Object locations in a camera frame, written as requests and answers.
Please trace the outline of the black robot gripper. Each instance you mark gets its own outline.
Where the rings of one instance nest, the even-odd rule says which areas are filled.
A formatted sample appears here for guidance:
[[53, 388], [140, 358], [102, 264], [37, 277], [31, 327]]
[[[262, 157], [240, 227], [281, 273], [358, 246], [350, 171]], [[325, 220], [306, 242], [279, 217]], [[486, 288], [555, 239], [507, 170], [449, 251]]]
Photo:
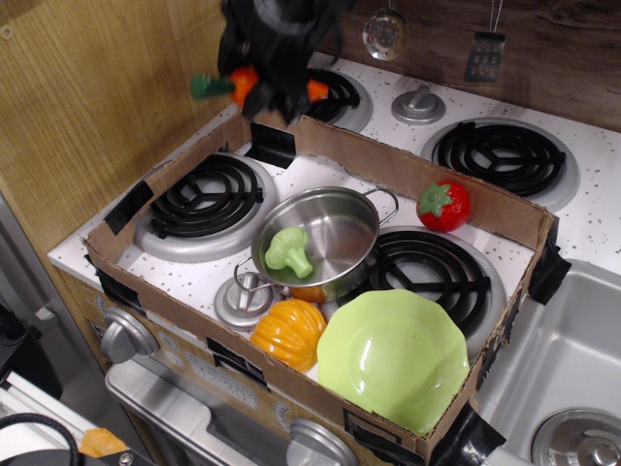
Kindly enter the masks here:
[[251, 65], [262, 83], [245, 97], [243, 115], [255, 119], [269, 107], [273, 87], [276, 109], [289, 124], [310, 106], [307, 67], [317, 44], [318, 21], [268, 24], [259, 18], [228, 19], [220, 39], [217, 69], [220, 75]]

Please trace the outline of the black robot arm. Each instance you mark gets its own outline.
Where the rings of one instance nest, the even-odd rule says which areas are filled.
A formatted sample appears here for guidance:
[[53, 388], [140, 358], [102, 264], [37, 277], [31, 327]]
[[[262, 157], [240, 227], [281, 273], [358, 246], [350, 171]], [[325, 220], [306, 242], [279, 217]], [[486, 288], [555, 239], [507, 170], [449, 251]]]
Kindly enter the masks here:
[[306, 112], [311, 56], [326, 35], [341, 33], [340, 20], [354, 1], [223, 1], [226, 25], [222, 33], [217, 67], [222, 76], [250, 65], [259, 83], [242, 105], [243, 115], [253, 120], [277, 111], [286, 122]]

